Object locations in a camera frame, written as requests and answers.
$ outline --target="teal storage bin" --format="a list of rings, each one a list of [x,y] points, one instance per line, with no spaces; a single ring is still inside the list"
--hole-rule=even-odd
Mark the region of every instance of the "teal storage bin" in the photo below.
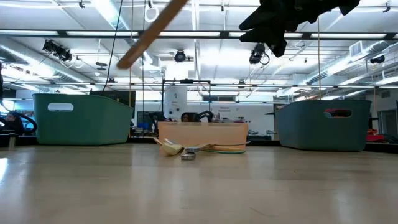
[[[100,146],[124,143],[134,109],[103,96],[34,94],[39,144]]]
[[[276,112],[280,144],[303,150],[362,151],[366,145],[371,102],[366,100],[308,100]],[[348,110],[334,117],[327,110]]]

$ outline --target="wooden floor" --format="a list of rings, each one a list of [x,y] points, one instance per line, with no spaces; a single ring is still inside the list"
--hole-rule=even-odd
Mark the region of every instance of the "wooden floor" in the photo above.
[[[398,156],[154,144],[0,152],[1,224],[397,223]]]

